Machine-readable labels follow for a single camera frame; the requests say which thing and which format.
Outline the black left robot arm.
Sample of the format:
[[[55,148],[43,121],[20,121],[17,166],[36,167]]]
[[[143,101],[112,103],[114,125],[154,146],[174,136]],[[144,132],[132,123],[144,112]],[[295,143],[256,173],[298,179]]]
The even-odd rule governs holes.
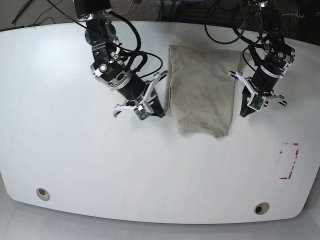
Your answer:
[[[257,8],[259,19],[258,38],[256,41],[244,37],[248,16],[245,7]],[[252,77],[244,77],[240,71],[228,74],[244,84],[240,116],[261,111],[272,101],[283,107],[287,102],[282,95],[275,95],[274,87],[282,79],[295,60],[295,49],[286,44],[283,33],[283,21],[279,11],[270,0],[239,0],[232,10],[231,27],[238,40],[247,43],[254,66]]]

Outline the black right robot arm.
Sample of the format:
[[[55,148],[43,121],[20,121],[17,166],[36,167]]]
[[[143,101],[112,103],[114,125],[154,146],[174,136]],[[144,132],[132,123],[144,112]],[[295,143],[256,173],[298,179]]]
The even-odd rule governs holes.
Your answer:
[[[134,25],[125,17],[115,13],[108,0],[74,1],[76,19],[70,20],[85,29],[85,39],[91,46],[94,58],[91,74],[111,91],[119,92],[125,99],[114,107],[117,117],[123,111],[130,111],[143,121],[149,116],[163,118],[165,110],[159,100],[156,85],[167,76],[167,71],[152,71],[152,80],[143,80],[138,72],[154,54],[141,50],[141,37]],[[126,23],[136,38],[135,49],[122,47],[116,29],[106,15]]]

